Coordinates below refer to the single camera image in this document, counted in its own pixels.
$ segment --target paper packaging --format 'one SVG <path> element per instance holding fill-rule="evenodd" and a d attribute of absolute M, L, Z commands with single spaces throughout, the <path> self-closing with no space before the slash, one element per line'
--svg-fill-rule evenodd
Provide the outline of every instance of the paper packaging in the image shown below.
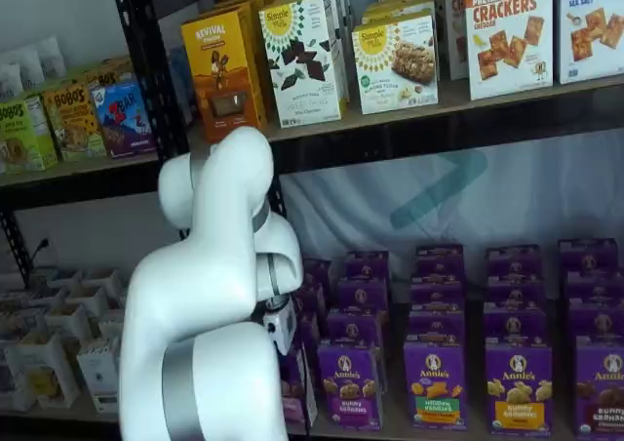
<path fill-rule="evenodd" d="M 364 114 L 438 102 L 434 41 L 426 12 L 356 26 L 353 50 Z"/>
<path fill-rule="evenodd" d="M 448 61 L 451 80 L 468 78 L 468 55 L 466 42 L 466 13 L 464 0 L 436 0 L 442 6 L 442 21 L 446 34 L 444 44 L 440 43 L 441 54 Z"/>
<path fill-rule="evenodd" d="M 57 164 L 55 145 L 38 96 L 0 104 L 0 156 L 9 174 L 42 171 Z"/>
<path fill-rule="evenodd" d="M 344 428 L 379 430 L 383 424 L 374 352 L 350 339 L 323 340 L 321 377 L 331 419 Z"/>
<path fill-rule="evenodd" d="M 544 313 L 484 306 L 484 329 L 490 432 L 550 436 L 552 348 Z"/>
<path fill-rule="evenodd" d="M 328 314 L 327 326 L 331 339 L 347 338 L 372 344 L 379 372 L 379 390 L 384 393 L 388 389 L 388 373 L 379 312 L 354 306 L 333 308 Z"/>
<path fill-rule="evenodd" d="M 254 56 L 252 22 L 236 6 L 182 25 L 195 91 L 209 141 L 240 126 L 266 124 Z"/>
<path fill-rule="evenodd" d="M 444 334 L 408 335 L 403 354 L 413 425 L 465 430 L 468 397 L 461 340 Z"/>
<path fill-rule="evenodd" d="M 277 0 L 260 22 L 281 127 L 341 119 L 341 50 L 331 0 Z"/>
<path fill-rule="evenodd" d="M 80 348 L 78 364 L 101 414 L 118 412 L 120 340 L 97 339 Z"/>
<path fill-rule="evenodd" d="M 557 0 L 560 83 L 624 72 L 624 0 Z"/>
<path fill-rule="evenodd" d="M 582 336 L 575 347 L 577 439 L 615 440 L 624 434 L 624 339 Z"/>
<path fill-rule="evenodd" d="M 137 81 L 96 88 L 92 97 L 104 145 L 112 158 L 156 149 Z"/>
<path fill-rule="evenodd" d="M 43 409 L 68 409 L 80 389 L 57 334 L 30 332 L 18 344 L 26 379 Z"/>
<path fill-rule="evenodd" d="M 282 383 L 282 407 L 286 423 L 305 423 L 307 412 L 310 426 L 316 420 L 318 409 L 309 368 L 300 345 L 291 346 L 287 355 L 278 354 L 280 379 Z"/>
<path fill-rule="evenodd" d="M 553 0 L 466 0 L 470 98 L 553 84 Z"/>

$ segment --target robotic arm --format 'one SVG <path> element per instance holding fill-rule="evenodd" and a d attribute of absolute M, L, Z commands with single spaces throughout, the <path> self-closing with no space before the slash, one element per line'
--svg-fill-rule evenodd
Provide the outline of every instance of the robotic arm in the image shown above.
<path fill-rule="evenodd" d="M 264 136 L 240 128 L 209 157 L 165 164 L 167 219 L 191 228 L 147 256 L 128 293 L 120 368 L 127 441 L 288 439 L 274 342 L 286 353 L 302 281 L 296 236 L 265 201 L 273 158 Z M 267 332 L 249 318 L 272 300 Z"/>

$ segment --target purple box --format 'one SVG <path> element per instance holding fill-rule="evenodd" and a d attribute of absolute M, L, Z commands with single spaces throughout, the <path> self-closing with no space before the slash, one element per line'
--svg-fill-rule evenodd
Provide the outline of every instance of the purple box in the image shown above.
<path fill-rule="evenodd" d="M 561 270 L 591 270 L 617 267 L 617 243 L 612 238 L 561 239 L 559 241 Z"/>
<path fill-rule="evenodd" d="M 542 256 L 536 244 L 488 248 L 487 275 L 542 276 Z"/>
<path fill-rule="evenodd" d="M 349 251 L 344 266 L 347 278 L 390 279 L 387 251 Z"/>
<path fill-rule="evenodd" d="M 321 341 L 319 360 L 331 419 L 345 428 L 379 430 L 383 423 L 374 350 L 365 341 Z"/>
<path fill-rule="evenodd" d="M 320 283 L 323 286 L 326 303 L 332 297 L 330 285 L 331 261 L 322 259 L 306 258 L 303 260 L 303 271 L 305 272 L 304 283 Z"/>
<path fill-rule="evenodd" d="M 468 398 L 461 342 L 439 337 L 406 337 L 409 416 L 414 426 L 465 430 Z"/>
<path fill-rule="evenodd" d="M 416 272 L 418 275 L 441 273 L 463 279 L 464 247 L 461 244 L 441 244 L 416 248 Z"/>
<path fill-rule="evenodd" d="M 410 334 L 430 332 L 447 334 L 464 340 L 464 312 L 461 308 L 453 310 L 430 310 L 421 304 L 413 304 L 409 311 Z"/>
<path fill-rule="evenodd" d="M 462 285 L 456 275 L 413 275 L 409 285 L 409 300 L 412 304 L 437 303 L 440 309 L 452 305 L 462 306 Z"/>
<path fill-rule="evenodd" d="M 575 431 L 580 440 L 624 436 L 624 339 L 576 339 Z"/>
<path fill-rule="evenodd" d="M 353 339 L 372 344 L 379 371 L 379 390 L 385 392 L 388 379 L 383 351 L 381 311 L 347 307 L 330 309 L 328 314 L 328 336 L 331 339 Z"/>

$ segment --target pretzel crackers box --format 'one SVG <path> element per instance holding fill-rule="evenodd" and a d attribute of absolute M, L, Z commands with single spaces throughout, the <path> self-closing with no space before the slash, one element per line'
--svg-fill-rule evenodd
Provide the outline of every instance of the pretzel crackers box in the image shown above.
<path fill-rule="evenodd" d="M 466 0 L 470 98 L 553 84 L 553 0 Z"/>
<path fill-rule="evenodd" d="M 403 354 L 413 425 L 465 430 L 468 398 L 461 341 L 444 334 L 410 334 Z"/>
<path fill-rule="evenodd" d="M 551 435 L 552 348 L 538 308 L 484 307 L 487 412 L 492 434 Z"/>
<path fill-rule="evenodd" d="M 262 129 L 264 103 L 256 69 L 252 23 L 241 8 L 218 9 L 182 25 L 186 54 L 208 140 L 240 126 Z"/>
<path fill-rule="evenodd" d="M 319 360 L 331 419 L 345 428 L 381 429 L 383 411 L 372 346 L 350 339 L 323 340 Z"/>
<path fill-rule="evenodd" d="M 558 0 L 559 81 L 624 72 L 624 0 Z"/>

